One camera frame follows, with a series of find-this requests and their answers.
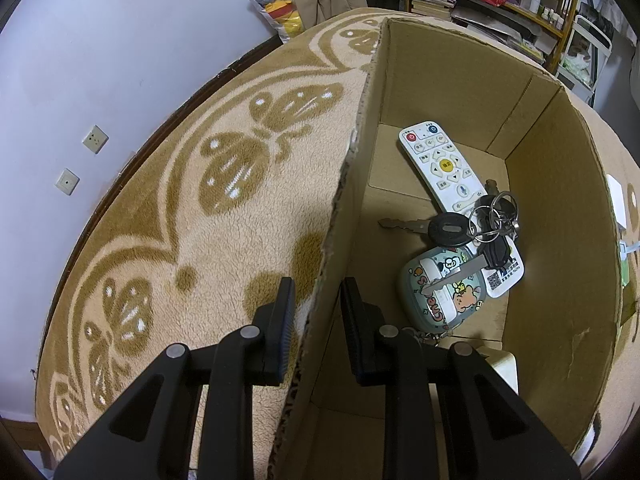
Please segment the wall socket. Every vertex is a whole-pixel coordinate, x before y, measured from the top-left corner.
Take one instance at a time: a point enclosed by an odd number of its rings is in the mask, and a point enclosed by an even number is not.
[[[98,153],[105,143],[109,140],[109,137],[98,126],[91,128],[89,134],[84,138],[82,143],[88,147],[92,152]]]
[[[56,187],[64,194],[70,195],[74,192],[78,182],[80,182],[80,179],[65,168],[62,175],[60,175],[60,178],[56,182]]]

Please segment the tv remote control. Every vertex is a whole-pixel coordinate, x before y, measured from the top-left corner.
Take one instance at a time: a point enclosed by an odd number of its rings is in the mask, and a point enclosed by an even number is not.
[[[443,129],[432,121],[400,132],[400,142],[443,211],[468,213],[486,191]]]
[[[399,138],[442,210],[469,216],[486,191],[444,130],[437,123],[427,121],[401,130]],[[503,295],[524,274],[520,253],[513,240],[507,238],[512,258],[509,267],[504,271],[481,271],[487,284],[486,293],[491,298]],[[466,247],[476,256],[478,245],[479,242],[473,241]]]

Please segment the beige rug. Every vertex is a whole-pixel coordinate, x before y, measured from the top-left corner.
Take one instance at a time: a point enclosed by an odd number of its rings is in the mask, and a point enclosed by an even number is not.
[[[36,416],[58,460],[167,345],[216,343],[273,300],[283,275],[296,281],[302,336],[388,14],[348,12],[269,54],[197,108],[120,192],[44,343]],[[257,478],[266,476],[291,371],[280,389],[254,389]]]

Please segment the yellow button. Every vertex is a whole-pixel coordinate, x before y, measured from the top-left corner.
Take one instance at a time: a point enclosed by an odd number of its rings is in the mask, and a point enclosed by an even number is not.
[[[453,162],[451,162],[448,158],[443,158],[440,161],[440,168],[442,169],[442,171],[451,173],[451,171],[453,171]]]

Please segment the key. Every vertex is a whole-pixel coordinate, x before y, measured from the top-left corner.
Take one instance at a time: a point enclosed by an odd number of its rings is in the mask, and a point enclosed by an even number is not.
[[[478,256],[463,263],[458,270],[453,270],[441,280],[434,280],[421,291],[421,294],[430,296],[434,291],[445,285],[459,282],[466,276],[471,276],[482,269],[504,270],[511,263],[511,248],[504,236],[498,236],[493,242],[482,244]]]
[[[468,222],[466,216],[458,213],[440,213],[431,220],[409,222],[391,218],[378,220],[378,224],[384,228],[399,227],[421,235],[426,234],[437,246],[451,248],[462,247],[472,240],[468,234]]]
[[[428,297],[431,294],[433,294],[436,290],[441,289],[443,286],[450,285],[451,283],[457,283],[463,278],[466,278],[467,276],[471,276],[472,274],[479,272],[485,267],[486,267],[486,258],[484,257],[483,254],[479,254],[475,258],[460,265],[458,267],[458,270],[454,269],[453,272],[450,272],[441,280],[434,280],[433,282],[431,282],[431,284],[427,288],[423,288],[420,293]]]
[[[482,244],[478,252],[484,256],[488,269],[504,270],[511,263],[511,248],[503,235],[493,242]]]
[[[498,183],[492,178],[488,178],[486,180],[486,182],[484,183],[484,190],[486,191],[487,195],[496,196],[498,193],[500,193],[498,191]]]
[[[428,233],[428,220],[411,220],[409,222],[405,222],[402,220],[393,220],[391,218],[383,218],[378,220],[378,224],[380,227],[385,229],[392,229],[394,227],[399,227],[401,229],[407,229],[414,233],[418,233],[421,235],[425,235]]]

